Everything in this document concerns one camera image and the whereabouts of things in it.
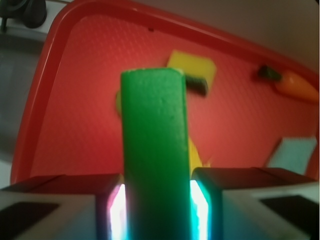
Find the gripper left finger with light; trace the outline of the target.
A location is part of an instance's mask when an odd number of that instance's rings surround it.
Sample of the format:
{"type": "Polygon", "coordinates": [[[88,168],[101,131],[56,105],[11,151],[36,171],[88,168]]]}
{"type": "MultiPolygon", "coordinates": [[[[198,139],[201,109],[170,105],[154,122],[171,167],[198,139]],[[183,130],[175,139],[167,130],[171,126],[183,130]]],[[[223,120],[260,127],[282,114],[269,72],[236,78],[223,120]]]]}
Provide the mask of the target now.
{"type": "Polygon", "coordinates": [[[0,191],[3,240],[124,240],[120,174],[35,176],[0,191]]]}

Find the gripper right finger with light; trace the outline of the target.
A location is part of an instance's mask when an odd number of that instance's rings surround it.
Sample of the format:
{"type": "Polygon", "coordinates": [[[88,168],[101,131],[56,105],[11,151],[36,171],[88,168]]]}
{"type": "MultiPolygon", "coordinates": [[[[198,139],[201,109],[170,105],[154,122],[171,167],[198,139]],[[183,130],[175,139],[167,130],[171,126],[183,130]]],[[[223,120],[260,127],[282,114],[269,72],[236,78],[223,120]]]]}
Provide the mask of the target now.
{"type": "Polygon", "coordinates": [[[317,240],[319,182],[283,168],[196,168],[196,240],[317,240]]]}

